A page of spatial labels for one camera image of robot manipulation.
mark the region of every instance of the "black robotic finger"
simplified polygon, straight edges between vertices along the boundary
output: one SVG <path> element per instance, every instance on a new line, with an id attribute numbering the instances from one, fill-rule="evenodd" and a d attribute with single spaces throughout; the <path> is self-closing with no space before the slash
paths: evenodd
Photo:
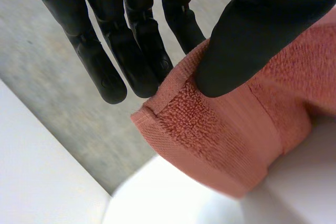
<path id="1" fill-rule="evenodd" d="M 231 92 L 335 3 L 336 0 L 232 0 L 216 24 L 196 71 L 199 90 L 208 97 Z"/>
<path id="2" fill-rule="evenodd" d="M 126 86 L 93 30 L 85 0 L 43 3 L 62 26 L 102 98 L 111 104 L 122 102 L 127 96 Z"/>
<path id="3" fill-rule="evenodd" d="M 128 28 L 123 0 L 88 0 L 115 59 L 134 93 L 153 96 L 159 83 Z"/>
<path id="4" fill-rule="evenodd" d="M 153 18 L 153 0 L 125 0 L 125 6 L 134 37 L 161 83 L 173 64 L 164 48 L 158 23 Z"/>
<path id="5" fill-rule="evenodd" d="M 162 0 L 166 21 L 186 54 L 205 40 L 195 14 L 189 8 L 190 1 Z"/>

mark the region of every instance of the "white surface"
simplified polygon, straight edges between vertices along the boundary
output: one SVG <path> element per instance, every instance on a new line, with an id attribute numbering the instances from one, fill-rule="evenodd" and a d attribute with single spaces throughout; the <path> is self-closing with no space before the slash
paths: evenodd
<path id="1" fill-rule="evenodd" d="M 241 201 L 155 157 L 117 190 L 103 224 L 335 224 L 336 121 L 324 120 Z"/>
<path id="2" fill-rule="evenodd" d="M 101 224 L 107 192 L 1 81 L 0 103 L 0 223 Z"/>

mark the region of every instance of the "pink towel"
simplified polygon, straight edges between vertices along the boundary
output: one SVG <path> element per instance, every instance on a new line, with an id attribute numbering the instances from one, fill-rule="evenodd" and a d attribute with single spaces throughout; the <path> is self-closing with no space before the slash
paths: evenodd
<path id="1" fill-rule="evenodd" d="M 219 98 L 203 96 L 193 81 L 207 45 L 190 52 L 131 118 L 154 150 L 181 171 L 242 197 L 310 133 L 308 107 L 336 115 L 336 9 Z"/>

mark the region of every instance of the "finger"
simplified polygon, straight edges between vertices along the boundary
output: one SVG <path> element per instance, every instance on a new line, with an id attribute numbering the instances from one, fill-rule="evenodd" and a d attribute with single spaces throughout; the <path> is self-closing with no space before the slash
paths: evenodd
<path id="1" fill-rule="evenodd" d="M 205 40 L 195 14 L 189 8 L 190 1 L 162 0 L 166 21 L 186 54 Z"/>
<path id="2" fill-rule="evenodd" d="M 159 84 L 127 26 L 123 0 L 88 1 L 104 38 L 134 93 L 141 98 L 153 96 Z"/>
<path id="3" fill-rule="evenodd" d="M 134 37 L 161 83 L 173 64 L 164 48 L 158 23 L 153 18 L 153 0 L 125 0 L 125 6 Z"/>
<path id="4" fill-rule="evenodd" d="M 232 0 L 215 26 L 196 72 L 208 97 L 226 94 L 249 80 L 336 0 Z"/>
<path id="5" fill-rule="evenodd" d="M 123 101 L 127 89 L 98 41 L 85 0 L 43 0 L 62 26 L 81 62 L 105 101 Z"/>

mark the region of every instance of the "concrete floor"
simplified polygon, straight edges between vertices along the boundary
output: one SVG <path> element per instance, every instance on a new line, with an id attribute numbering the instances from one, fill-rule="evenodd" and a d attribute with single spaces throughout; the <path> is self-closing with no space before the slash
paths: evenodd
<path id="1" fill-rule="evenodd" d="M 164 20 L 161 1 L 154 1 L 165 47 L 177 64 L 183 52 Z M 229 1 L 192 0 L 191 8 L 206 37 Z M 0 78 L 112 193 L 154 155 L 130 121 L 130 114 L 144 100 L 129 92 L 121 104 L 105 103 L 40 0 L 0 0 L 0 5 Z M 90 16 L 103 41 L 91 11 Z M 105 42 L 103 46 L 115 63 Z"/>

